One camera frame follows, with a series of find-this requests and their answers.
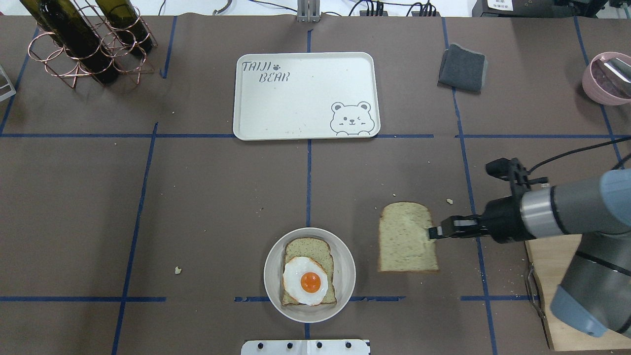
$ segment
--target dark green glass bottle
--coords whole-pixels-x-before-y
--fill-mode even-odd
[[[46,32],[52,32],[50,27],[46,25],[46,22],[44,21],[44,19],[42,18],[42,15],[39,12],[39,0],[20,0],[20,2],[28,10],[28,12],[35,18],[35,21],[37,21],[37,24],[39,25],[39,27],[42,28],[42,30]],[[59,47],[62,47],[61,41],[57,38],[56,35],[52,34],[50,35],[50,37],[52,38],[53,41],[55,41],[55,43]]]
[[[135,37],[145,53],[151,52],[153,41],[143,23],[138,19],[138,15],[129,0],[97,0],[97,4],[113,27],[126,29],[134,34],[132,36],[129,32],[119,31],[118,36],[124,44],[133,44]],[[132,49],[131,54],[139,57],[143,55],[138,48]]]
[[[112,59],[104,53],[109,50],[102,44],[94,29],[79,14],[70,0],[40,0],[42,18],[66,46],[68,51],[80,59],[81,65],[103,84],[116,80],[119,72]]]

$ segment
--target fried egg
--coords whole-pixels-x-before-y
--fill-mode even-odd
[[[322,266],[306,256],[296,256],[285,264],[283,285],[289,296],[309,306],[322,303],[329,289]]]

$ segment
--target egg yolk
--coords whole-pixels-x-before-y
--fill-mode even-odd
[[[315,272],[307,272],[300,278],[302,289],[314,293],[320,289],[320,277]]]

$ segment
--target pink bowl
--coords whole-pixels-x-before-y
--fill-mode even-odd
[[[631,99],[624,99],[622,97],[618,97],[604,91],[603,88],[601,88],[600,85],[596,83],[596,79],[594,79],[594,76],[591,73],[591,68],[593,65],[595,65],[595,61],[599,59],[608,60],[614,57],[620,58],[626,63],[631,63],[631,57],[627,55],[617,52],[605,52],[598,54],[594,59],[592,59],[583,72],[583,90],[585,90],[585,93],[587,94],[587,96],[589,96],[590,99],[596,101],[599,104],[616,106],[628,104],[629,102],[631,102]]]

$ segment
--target bear face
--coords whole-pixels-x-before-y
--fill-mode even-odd
[[[331,129],[338,136],[369,136],[375,128],[375,121],[370,117],[370,104],[362,101],[357,105],[344,105],[336,102],[331,106],[333,119]]]

